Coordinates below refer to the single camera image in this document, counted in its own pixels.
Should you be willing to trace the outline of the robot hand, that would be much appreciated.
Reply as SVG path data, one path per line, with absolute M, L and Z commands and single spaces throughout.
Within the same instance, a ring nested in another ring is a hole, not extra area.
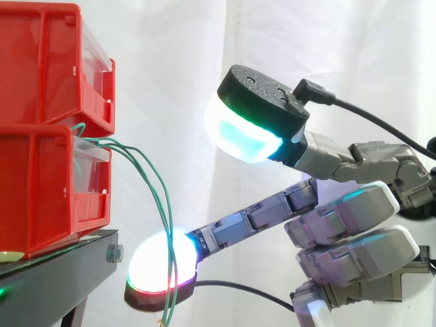
M 311 133 L 309 102 L 353 112 L 399 143 L 344 147 Z M 435 171 L 418 159 L 435 158 L 434 140 L 420 146 L 320 85 L 304 79 L 291 89 L 243 65 L 228 70 L 206 121 L 227 154 L 251 164 L 277 161 L 307 178 L 191 232 L 146 239 L 127 274 L 124 299 L 131 308 L 170 312 L 201 286 L 202 260 L 279 224 L 307 276 L 286 304 L 301 326 L 329 326 L 334 308 L 354 302 L 400 302 L 405 273 L 435 272 L 429 246 L 417 245 L 403 226 L 383 226 L 394 215 L 435 215 Z

